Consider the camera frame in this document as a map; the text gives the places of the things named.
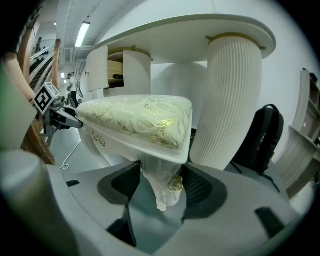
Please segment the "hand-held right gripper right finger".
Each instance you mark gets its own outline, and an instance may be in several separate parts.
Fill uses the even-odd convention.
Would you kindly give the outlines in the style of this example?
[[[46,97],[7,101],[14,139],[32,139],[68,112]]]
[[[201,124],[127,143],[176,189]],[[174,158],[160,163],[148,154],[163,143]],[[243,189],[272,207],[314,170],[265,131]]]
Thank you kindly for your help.
[[[265,185],[242,175],[185,164],[186,209],[176,254],[272,254],[298,214]]]

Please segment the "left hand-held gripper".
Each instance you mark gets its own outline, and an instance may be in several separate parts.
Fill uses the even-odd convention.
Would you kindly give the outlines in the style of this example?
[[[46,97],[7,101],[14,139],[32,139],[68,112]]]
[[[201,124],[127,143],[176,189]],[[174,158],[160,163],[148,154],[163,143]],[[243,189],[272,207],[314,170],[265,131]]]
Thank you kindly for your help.
[[[45,82],[35,93],[33,105],[37,110],[35,119],[43,123],[43,133],[40,135],[53,136],[58,129],[58,125],[54,124],[53,115],[65,105],[65,96],[51,82]],[[83,127],[83,122],[76,118],[74,108],[65,106],[63,109],[69,115],[58,117],[60,129]]]

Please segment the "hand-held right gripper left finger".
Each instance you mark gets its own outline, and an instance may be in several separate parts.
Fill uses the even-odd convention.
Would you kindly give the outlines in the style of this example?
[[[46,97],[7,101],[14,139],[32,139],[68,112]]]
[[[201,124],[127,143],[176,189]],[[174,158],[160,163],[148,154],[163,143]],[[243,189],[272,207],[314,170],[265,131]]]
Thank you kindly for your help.
[[[141,181],[139,161],[64,179],[75,202],[69,222],[82,254],[141,254],[129,208]]]

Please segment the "cream cushioned stool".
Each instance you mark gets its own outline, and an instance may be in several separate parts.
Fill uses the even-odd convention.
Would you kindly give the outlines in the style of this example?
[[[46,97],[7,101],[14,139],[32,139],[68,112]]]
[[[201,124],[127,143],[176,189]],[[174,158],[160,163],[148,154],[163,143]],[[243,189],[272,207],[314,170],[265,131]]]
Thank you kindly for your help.
[[[193,107],[172,95],[118,95],[84,102],[76,109],[83,145],[100,161],[106,155],[139,161],[156,207],[175,206],[183,189],[179,170],[188,161]]]

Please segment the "white kidney-shaped table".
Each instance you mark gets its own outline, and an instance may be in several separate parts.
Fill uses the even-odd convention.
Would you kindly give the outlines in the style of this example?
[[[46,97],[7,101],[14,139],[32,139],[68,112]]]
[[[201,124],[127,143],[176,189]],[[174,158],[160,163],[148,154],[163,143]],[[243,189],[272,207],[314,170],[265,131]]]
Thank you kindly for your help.
[[[276,39],[262,22],[231,14],[196,14],[154,21],[98,44],[87,56],[89,92],[109,87],[108,57],[122,53],[124,87],[131,95],[151,93],[151,65],[207,61],[205,96],[192,146],[166,161],[223,170],[240,148],[255,116],[262,60]]]

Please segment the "person's left forearm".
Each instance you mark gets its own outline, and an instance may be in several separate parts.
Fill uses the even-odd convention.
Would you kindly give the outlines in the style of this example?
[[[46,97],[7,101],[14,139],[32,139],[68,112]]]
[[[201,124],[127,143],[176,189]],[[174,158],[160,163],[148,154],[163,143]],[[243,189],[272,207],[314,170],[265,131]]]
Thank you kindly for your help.
[[[2,57],[2,62],[4,65],[4,70],[7,73],[11,83],[29,102],[31,102],[35,97],[35,93],[23,75],[17,59],[17,54],[13,52],[6,52]]]

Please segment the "person's green jersey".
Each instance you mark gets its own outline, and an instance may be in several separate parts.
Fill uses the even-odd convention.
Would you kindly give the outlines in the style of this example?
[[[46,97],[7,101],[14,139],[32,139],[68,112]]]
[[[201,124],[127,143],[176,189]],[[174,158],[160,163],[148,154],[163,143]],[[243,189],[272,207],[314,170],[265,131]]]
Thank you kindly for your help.
[[[16,88],[0,61],[0,151],[22,146],[36,109]]]

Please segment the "black backpack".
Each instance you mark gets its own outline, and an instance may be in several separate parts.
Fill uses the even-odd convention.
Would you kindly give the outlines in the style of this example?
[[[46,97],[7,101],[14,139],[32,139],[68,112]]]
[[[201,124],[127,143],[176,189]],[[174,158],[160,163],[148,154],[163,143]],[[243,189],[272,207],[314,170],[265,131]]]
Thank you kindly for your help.
[[[281,139],[284,118],[274,104],[267,104],[254,116],[250,129],[236,155],[230,162],[242,174],[240,167],[250,169],[269,180],[277,192],[274,180],[265,174]]]

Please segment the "grey wooden shelf unit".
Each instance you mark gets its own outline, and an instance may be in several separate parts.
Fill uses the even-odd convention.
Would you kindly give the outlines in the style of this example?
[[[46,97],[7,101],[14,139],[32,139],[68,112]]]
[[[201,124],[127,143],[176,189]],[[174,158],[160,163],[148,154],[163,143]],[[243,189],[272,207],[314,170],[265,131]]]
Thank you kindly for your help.
[[[320,88],[314,73],[300,73],[298,105],[275,168],[293,199],[320,172]]]

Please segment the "ceiling light panel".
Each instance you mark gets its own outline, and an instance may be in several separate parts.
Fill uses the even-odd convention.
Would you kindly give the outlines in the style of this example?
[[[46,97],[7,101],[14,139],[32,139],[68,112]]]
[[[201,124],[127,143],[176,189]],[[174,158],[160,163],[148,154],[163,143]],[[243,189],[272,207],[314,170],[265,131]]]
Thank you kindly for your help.
[[[90,22],[86,22],[84,21],[81,26],[80,26],[80,29],[78,31],[78,34],[77,34],[77,38],[76,38],[76,41],[75,41],[75,47],[76,48],[80,48],[83,44],[83,41],[85,39],[85,36],[87,34],[87,31],[90,27],[91,23]]]

